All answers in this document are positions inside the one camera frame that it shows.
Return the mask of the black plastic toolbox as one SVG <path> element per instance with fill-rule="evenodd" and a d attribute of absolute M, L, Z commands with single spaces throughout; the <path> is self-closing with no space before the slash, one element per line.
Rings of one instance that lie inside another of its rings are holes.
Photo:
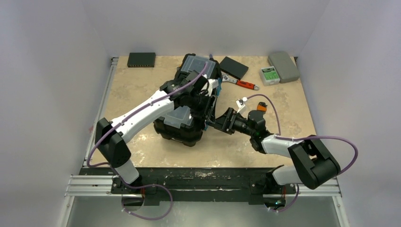
<path fill-rule="evenodd" d="M 186 54 L 177 67 L 174 79 L 160 89 L 171 93 L 188 84 L 199 74 L 193 85 L 172 95 L 174 110 L 154 120 L 156 133 L 166 140 L 175 140 L 193 147 L 215 117 L 217 98 L 221 90 L 222 73 L 219 63 L 212 57 Z"/>

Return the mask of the black orange hex key holder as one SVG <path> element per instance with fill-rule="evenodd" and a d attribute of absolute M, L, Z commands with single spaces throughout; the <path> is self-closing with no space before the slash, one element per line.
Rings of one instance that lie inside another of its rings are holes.
<path fill-rule="evenodd" d="M 256 110 L 261 111 L 261 112 L 263 112 L 263 113 L 266 113 L 266 111 L 267 111 L 267 106 L 268 106 L 268 105 L 267 105 L 265 102 L 259 102 L 258 105 L 257 105 Z"/>

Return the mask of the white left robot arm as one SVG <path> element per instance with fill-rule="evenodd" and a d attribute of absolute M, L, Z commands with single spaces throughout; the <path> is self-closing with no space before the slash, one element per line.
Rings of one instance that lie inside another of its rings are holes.
<path fill-rule="evenodd" d="M 90 155 L 98 150 L 106 164 L 122 178 L 128 193 L 140 190 L 139 172 L 131 161 L 127 144 L 133 137 L 160 117 L 187 106 L 194 111 L 207 110 L 208 101 L 220 85 L 219 79 L 192 72 L 165 82 L 150 98 L 112 120 L 100 119 L 96 124 L 95 144 Z"/>

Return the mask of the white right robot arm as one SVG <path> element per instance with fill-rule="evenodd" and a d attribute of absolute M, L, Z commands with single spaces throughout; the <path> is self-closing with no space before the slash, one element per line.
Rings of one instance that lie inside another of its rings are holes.
<path fill-rule="evenodd" d="M 320 139 L 315 136 L 299 141 L 281 139 L 267 130 L 264 114 L 261 110 L 251 110 L 244 118 L 233 108 L 228 108 L 209 125 L 227 134 L 237 131 L 248 135 L 252 148 L 259 153 L 292 160 L 291 166 L 281 165 L 268 172 L 265 185 L 270 192 L 278 192 L 291 183 L 300 183 L 313 190 L 341 172 L 339 163 Z"/>

